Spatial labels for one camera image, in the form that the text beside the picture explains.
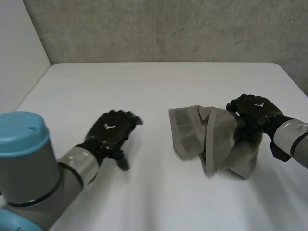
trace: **folded towel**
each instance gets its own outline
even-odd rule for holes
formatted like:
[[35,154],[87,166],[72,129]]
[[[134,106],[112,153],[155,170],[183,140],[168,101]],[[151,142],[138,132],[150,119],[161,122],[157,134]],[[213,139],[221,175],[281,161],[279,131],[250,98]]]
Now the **folded towel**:
[[215,107],[191,106],[170,109],[173,146],[183,159],[199,156],[208,175],[229,169],[243,179],[256,166],[260,132],[253,140],[235,139],[242,125],[239,116]]

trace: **white table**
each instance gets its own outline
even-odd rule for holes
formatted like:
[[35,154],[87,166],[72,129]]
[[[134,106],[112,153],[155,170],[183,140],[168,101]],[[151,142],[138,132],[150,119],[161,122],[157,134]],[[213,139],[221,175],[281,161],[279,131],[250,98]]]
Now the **white table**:
[[308,121],[308,98],[271,63],[52,66],[19,110],[44,117],[57,157],[82,142],[103,112],[131,110],[144,120],[124,145],[131,170],[104,160],[95,183],[52,230],[308,230],[308,170],[273,158],[268,137],[247,181],[229,172],[208,178],[199,158],[183,162],[173,151],[169,108],[225,108],[242,93],[267,97],[285,115]]

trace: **glove logo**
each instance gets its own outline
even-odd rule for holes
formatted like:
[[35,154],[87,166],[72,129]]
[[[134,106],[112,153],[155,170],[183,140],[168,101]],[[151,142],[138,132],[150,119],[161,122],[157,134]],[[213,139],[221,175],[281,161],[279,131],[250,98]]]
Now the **glove logo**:
[[105,128],[106,128],[106,130],[111,129],[111,128],[115,128],[115,127],[116,127],[116,125],[114,125],[114,126],[108,126],[108,124],[105,123]]
[[264,106],[264,103],[262,104],[254,104],[255,106],[258,106],[258,107],[263,107]]

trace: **towel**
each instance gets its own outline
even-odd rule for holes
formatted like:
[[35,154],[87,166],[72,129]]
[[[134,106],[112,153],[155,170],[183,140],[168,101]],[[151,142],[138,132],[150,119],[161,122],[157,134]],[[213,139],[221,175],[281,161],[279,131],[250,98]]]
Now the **towel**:
[[228,169],[242,179],[252,174],[262,133],[252,140],[237,140],[243,121],[229,111],[191,106],[169,110],[173,146],[183,160],[200,157],[207,175]]

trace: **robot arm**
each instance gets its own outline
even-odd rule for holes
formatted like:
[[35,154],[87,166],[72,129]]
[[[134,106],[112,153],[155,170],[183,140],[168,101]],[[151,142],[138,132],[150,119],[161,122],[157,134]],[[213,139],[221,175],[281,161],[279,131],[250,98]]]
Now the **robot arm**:
[[227,110],[238,113],[245,121],[244,139],[258,132],[268,134],[270,148],[275,158],[288,161],[294,158],[308,168],[308,124],[283,115],[268,99],[242,95],[227,105]]
[[0,114],[0,230],[49,230],[93,182],[105,158],[129,169],[121,146],[142,121],[131,112],[110,111],[83,143],[55,159],[48,129],[35,113]]
[[292,157],[308,168],[308,124],[277,115],[265,124],[265,132],[272,140],[270,148],[274,157],[283,161]]

